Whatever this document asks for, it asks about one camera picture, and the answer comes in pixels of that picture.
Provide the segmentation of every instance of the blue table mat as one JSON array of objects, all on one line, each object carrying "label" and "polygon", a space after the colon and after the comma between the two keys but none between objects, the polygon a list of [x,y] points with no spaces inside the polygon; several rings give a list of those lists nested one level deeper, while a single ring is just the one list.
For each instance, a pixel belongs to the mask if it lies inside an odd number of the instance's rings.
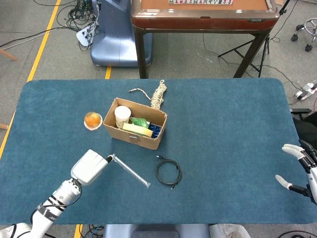
[{"label": "blue table mat", "polygon": [[[21,93],[0,161],[0,224],[29,222],[31,212],[70,179],[88,150],[116,155],[151,183],[146,189],[117,163],[110,163],[60,224],[311,223],[310,200],[287,191],[274,178],[294,184],[307,178],[284,143],[297,144],[282,84],[261,79],[170,79],[161,109],[168,114],[157,151],[112,139],[104,126],[89,131],[86,112],[103,117],[120,97],[145,105],[159,80],[39,80]],[[162,155],[183,171],[171,190],[157,180]],[[166,165],[165,179],[177,176]]]}]

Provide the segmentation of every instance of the wooden table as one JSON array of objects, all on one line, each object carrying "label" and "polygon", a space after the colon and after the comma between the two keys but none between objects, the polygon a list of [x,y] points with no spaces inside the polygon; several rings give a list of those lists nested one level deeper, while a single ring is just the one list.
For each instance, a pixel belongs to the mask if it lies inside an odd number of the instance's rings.
[{"label": "wooden table", "polygon": [[278,19],[274,0],[233,0],[232,5],[132,0],[140,78],[147,78],[143,35],[150,32],[252,34],[255,38],[234,75],[242,77]]}]

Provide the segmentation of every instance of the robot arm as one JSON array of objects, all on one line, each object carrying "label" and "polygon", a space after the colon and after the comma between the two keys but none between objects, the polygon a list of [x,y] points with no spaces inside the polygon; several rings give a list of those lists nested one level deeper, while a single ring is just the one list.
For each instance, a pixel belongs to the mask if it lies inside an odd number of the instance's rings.
[{"label": "robot arm", "polygon": [[73,166],[71,179],[64,181],[59,188],[31,215],[32,229],[25,223],[12,225],[0,231],[0,238],[42,238],[62,212],[74,204],[82,194],[82,186],[90,185],[113,160],[106,159],[93,150],[88,150]]},{"label": "robot arm", "polygon": [[282,150],[297,158],[304,168],[308,183],[307,188],[293,185],[287,182],[280,175],[276,175],[276,180],[286,189],[310,197],[311,201],[316,204],[317,201],[317,153],[316,150],[307,142],[300,140],[301,146],[285,144]]}]

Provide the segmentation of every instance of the tripod stand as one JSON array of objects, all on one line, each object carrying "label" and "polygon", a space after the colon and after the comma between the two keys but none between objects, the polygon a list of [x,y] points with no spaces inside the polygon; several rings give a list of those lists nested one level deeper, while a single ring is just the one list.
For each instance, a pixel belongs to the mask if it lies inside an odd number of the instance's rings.
[{"label": "tripod stand", "polygon": [[[284,13],[286,13],[286,7],[287,7],[287,5],[289,4],[289,1],[290,1],[290,0],[287,0],[286,3],[284,4],[284,6],[283,6],[283,7],[281,8],[281,10],[279,11],[280,16],[283,15]],[[226,55],[226,54],[228,54],[228,53],[234,51],[234,52],[237,53],[241,58],[244,58],[243,54],[241,54],[241,53],[238,51],[238,49],[241,48],[241,47],[243,47],[243,46],[245,46],[245,45],[248,45],[248,44],[250,44],[250,43],[252,43],[252,42],[253,42],[253,40],[248,41],[248,42],[246,42],[246,43],[244,43],[244,44],[242,44],[242,45],[239,45],[239,46],[237,46],[237,47],[235,47],[235,48],[233,48],[233,49],[231,49],[231,50],[229,50],[229,51],[227,51],[227,52],[225,52],[225,53],[222,53],[222,54],[218,55],[218,57],[224,56],[224,55]],[[270,42],[270,37],[269,37],[269,35],[268,35],[268,36],[266,37],[266,39],[265,39],[265,42],[264,42],[264,49],[263,49],[263,53],[262,53],[262,59],[261,59],[260,67],[258,68],[258,67],[256,67],[254,64],[252,64],[252,63],[250,64],[250,66],[251,66],[252,68],[254,68],[257,72],[259,72],[259,75],[258,75],[259,78],[261,77],[262,67],[263,67],[263,63],[264,63],[266,51],[267,51],[267,53],[269,54],[269,42]]]}]

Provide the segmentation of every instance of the blue machine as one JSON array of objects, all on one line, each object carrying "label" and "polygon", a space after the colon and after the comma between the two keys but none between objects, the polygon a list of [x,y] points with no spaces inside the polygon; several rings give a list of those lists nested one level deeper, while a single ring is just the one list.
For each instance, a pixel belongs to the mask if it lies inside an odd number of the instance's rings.
[{"label": "blue machine", "polygon": [[[102,66],[138,66],[134,31],[131,23],[131,0],[93,0],[101,4],[98,23],[100,32],[94,37],[90,56]],[[144,35],[146,64],[152,61],[153,35]]]}]

